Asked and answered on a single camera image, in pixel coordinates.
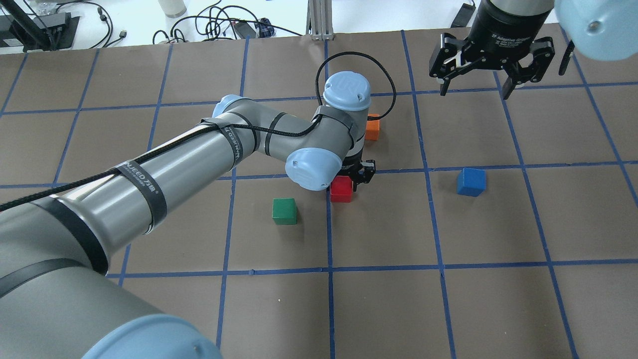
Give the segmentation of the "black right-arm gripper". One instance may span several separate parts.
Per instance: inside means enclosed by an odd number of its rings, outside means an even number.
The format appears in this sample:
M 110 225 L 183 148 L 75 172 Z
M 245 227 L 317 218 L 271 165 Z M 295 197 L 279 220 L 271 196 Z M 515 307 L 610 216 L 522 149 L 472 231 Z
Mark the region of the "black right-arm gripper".
M 451 80 L 473 70 L 504 70 L 502 100 L 517 86 L 538 83 L 555 56 L 550 36 L 537 38 L 554 8 L 553 0 L 482 0 L 464 39 L 444 32 L 429 60 L 429 76 L 438 80 L 440 96 Z

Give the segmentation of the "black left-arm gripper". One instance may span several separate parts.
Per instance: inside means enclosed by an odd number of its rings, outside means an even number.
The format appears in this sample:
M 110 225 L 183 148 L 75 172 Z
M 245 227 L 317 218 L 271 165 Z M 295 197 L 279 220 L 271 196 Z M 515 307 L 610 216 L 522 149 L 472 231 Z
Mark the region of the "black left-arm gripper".
M 376 175 L 376 161 L 363 161 L 362 152 L 346 156 L 342 162 L 341 175 L 351 180 L 352 191 L 356 192 L 359 184 L 369 183 Z

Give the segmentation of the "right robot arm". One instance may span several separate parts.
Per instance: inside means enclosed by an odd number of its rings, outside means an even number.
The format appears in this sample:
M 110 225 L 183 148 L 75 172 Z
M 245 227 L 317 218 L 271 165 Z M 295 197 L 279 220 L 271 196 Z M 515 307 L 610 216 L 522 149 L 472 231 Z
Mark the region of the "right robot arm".
M 554 12 L 570 41 L 563 74 L 574 48 L 590 59 L 617 61 L 637 52 L 635 0 L 483 0 L 465 39 L 444 33 L 429 60 L 429 75 L 445 95 L 451 81 L 473 70 L 503 70 L 502 98 L 543 79 L 556 54 L 554 40 L 538 33 Z

